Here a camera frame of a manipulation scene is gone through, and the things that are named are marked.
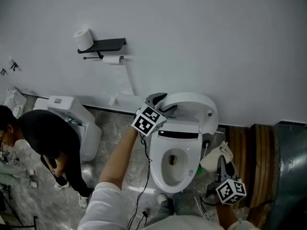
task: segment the marble floor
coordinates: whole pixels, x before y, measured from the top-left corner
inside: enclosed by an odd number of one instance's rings
[[[33,109],[36,98],[28,96],[25,112]],[[120,140],[128,124],[133,121],[132,116],[120,115],[110,112],[104,112],[94,109],[89,111],[95,116],[96,124],[102,129],[103,134],[96,158],[91,162],[82,162],[82,176],[90,188],[97,184],[99,174],[110,156],[112,149]],[[204,135],[203,140],[210,140],[207,153],[218,146],[225,138],[224,134]],[[78,204],[77,193],[71,188],[56,191],[54,178],[41,163],[39,155],[34,150],[29,149],[22,144],[14,148],[20,159],[18,166],[27,169],[34,169],[36,175],[34,180],[38,182],[38,189],[30,187],[15,186],[12,188],[11,204],[19,215],[21,221],[26,224],[33,223],[33,216],[38,216],[39,226],[42,230],[75,230],[85,209],[80,208]],[[144,146],[138,138],[133,151],[123,183],[123,195],[126,201],[128,215],[130,219],[135,212],[135,205],[138,193],[143,190],[146,184],[148,171],[148,161],[144,153]],[[184,190],[187,194],[187,203],[198,211],[193,196],[204,196],[206,186],[213,181],[214,174],[207,172],[197,173],[191,184]],[[131,229],[136,229],[141,217],[142,211],[149,212],[150,220],[156,215],[159,205],[156,196],[161,190],[155,185],[150,176],[147,188],[139,200],[139,207],[136,218]],[[206,210],[213,220],[218,220],[214,207],[206,206]]]

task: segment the jeans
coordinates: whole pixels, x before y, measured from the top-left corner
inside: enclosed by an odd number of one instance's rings
[[[158,215],[151,219],[146,226],[150,226],[158,221],[164,220],[165,218],[172,216],[176,213],[177,216],[197,216],[201,217],[200,214],[194,212],[194,210],[185,204],[185,196],[183,193],[176,193],[172,199],[164,201],[160,205]]]
[[[0,161],[0,183],[10,186],[30,186],[32,182],[27,170],[20,169]]]

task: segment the toilet tank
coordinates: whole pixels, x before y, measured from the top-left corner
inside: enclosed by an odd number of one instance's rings
[[[47,106],[58,110],[80,123],[95,123],[95,117],[74,97],[50,96]]]

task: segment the black shirt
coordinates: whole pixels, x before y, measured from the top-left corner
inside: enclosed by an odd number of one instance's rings
[[[79,156],[80,142],[74,129],[59,116],[46,110],[33,110],[18,119],[25,140],[40,155],[56,159],[60,151]]]

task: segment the wooden panel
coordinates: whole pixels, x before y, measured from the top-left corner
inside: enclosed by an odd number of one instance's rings
[[[251,208],[248,213],[247,221],[249,221],[255,227],[257,227],[259,225],[263,210],[264,210],[264,206],[257,206],[257,207]]]
[[[263,185],[263,192],[261,197],[261,203],[266,201],[267,199],[267,191],[268,191],[268,183],[269,183],[269,176],[270,176],[270,133],[269,127],[265,126],[265,175],[264,175],[264,185]]]
[[[240,177],[245,180],[246,171],[246,129],[241,129],[241,164],[240,164]]]
[[[256,130],[256,169],[255,169],[255,181],[254,181],[254,188],[253,194],[251,197],[250,208],[256,206],[257,196],[258,196],[258,189],[259,189],[259,182],[260,182],[260,173],[261,173],[261,136],[260,136],[260,126],[255,125]]]
[[[234,156],[233,161],[235,161],[236,134],[235,134],[235,128],[232,126],[229,128],[229,148]]]
[[[243,199],[245,201],[245,206],[249,207],[251,202],[251,196],[253,194],[254,182],[255,182],[255,167],[256,167],[256,145],[255,145],[255,136],[252,136],[251,133],[255,133],[255,126],[252,126],[246,131],[246,172],[245,172],[245,188],[247,196]]]
[[[258,188],[258,195],[256,200],[256,206],[262,203],[262,193],[264,188],[264,177],[265,177],[265,156],[266,156],[266,144],[265,144],[265,127],[260,125],[260,136],[261,136],[261,171],[260,171],[260,181]]]
[[[270,140],[270,173],[269,173],[269,181],[268,181],[268,189],[267,189],[267,197],[266,200],[269,200],[272,195],[272,184],[274,178],[274,166],[275,166],[275,138],[273,133],[273,128],[269,127],[269,140]]]
[[[258,226],[257,226],[259,229],[263,229],[263,226],[264,226],[265,221],[267,219],[267,216],[269,214],[270,208],[271,208],[271,204],[266,204],[263,207],[263,212],[262,212],[260,221],[259,221]]]
[[[240,164],[241,164],[241,130],[240,128],[235,128],[236,133],[236,155],[235,155],[235,166],[236,170],[240,176]]]
[[[246,173],[247,173],[247,167],[246,167],[246,161],[247,161],[247,156],[246,156],[246,133],[247,133],[248,128],[242,128],[241,129],[241,165],[240,165],[240,177],[242,179],[242,182],[245,184],[245,189],[246,189]],[[245,201],[246,198],[243,198],[240,202],[239,202],[239,208],[243,208],[245,206]]]

